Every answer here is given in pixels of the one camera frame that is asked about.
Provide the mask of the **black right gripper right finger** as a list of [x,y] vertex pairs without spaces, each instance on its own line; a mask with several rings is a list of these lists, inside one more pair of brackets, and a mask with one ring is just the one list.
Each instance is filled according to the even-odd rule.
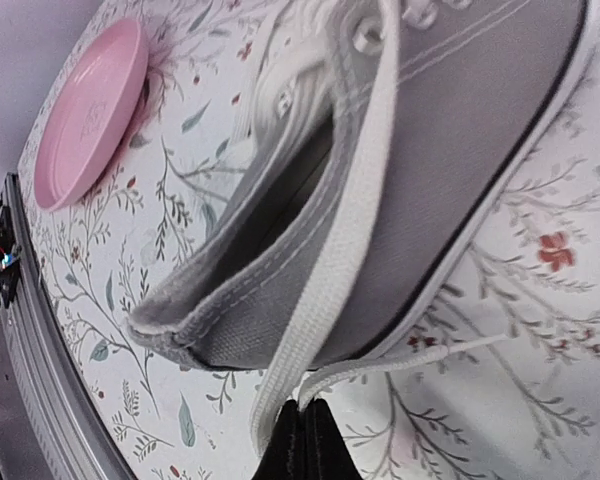
[[328,403],[312,400],[304,411],[305,478],[361,480]]

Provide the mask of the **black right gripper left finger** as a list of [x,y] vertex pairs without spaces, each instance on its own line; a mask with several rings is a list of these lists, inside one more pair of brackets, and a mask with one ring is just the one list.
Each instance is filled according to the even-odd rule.
[[303,478],[303,418],[295,400],[281,409],[253,480]]

